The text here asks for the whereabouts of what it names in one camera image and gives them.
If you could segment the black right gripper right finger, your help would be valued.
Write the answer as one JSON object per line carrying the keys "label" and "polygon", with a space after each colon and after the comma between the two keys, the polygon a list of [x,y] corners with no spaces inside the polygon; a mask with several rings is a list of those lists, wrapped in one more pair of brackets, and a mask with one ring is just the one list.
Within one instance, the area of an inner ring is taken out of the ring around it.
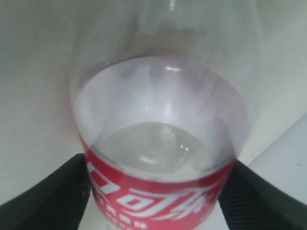
{"label": "black right gripper right finger", "polygon": [[231,230],[305,230],[307,206],[236,161],[218,198]]}

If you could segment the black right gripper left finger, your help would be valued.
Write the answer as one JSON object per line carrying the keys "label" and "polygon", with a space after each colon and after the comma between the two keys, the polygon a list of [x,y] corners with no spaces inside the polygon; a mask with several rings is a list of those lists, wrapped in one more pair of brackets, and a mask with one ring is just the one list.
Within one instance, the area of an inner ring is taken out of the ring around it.
{"label": "black right gripper left finger", "polygon": [[2,230],[77,230],[91,194],[83,153],[0,206]]}

